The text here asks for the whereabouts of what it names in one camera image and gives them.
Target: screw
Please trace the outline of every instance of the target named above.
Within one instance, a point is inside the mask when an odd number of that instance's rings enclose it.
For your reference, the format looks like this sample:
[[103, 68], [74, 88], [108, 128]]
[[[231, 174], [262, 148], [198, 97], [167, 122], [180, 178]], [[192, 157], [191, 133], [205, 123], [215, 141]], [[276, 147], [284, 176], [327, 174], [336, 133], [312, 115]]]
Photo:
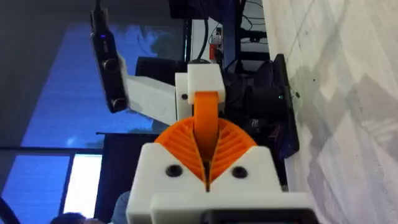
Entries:
[[170, 165], [166, 169], [166, 174], [169, 177], [179, 177], [182, 174], [182, 168], [180, 165]]
[[245, 168], [240, 167], [240, 166], [239, 167], [234, 167], [234, 169], [232, 169], [232, 175], [235, 178], [243, 179], [243, 178], [246, 178], [248, 176], [248, 171]]

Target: white table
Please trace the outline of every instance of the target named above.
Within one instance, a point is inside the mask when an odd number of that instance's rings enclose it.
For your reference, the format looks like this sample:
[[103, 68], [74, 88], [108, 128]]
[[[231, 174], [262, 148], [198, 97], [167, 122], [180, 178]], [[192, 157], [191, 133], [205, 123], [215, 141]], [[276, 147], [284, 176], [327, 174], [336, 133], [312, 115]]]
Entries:
[[322, 223], [398, 223], [398, 1], [263, 0], [287, 60], [300, 152], [289, 188]]

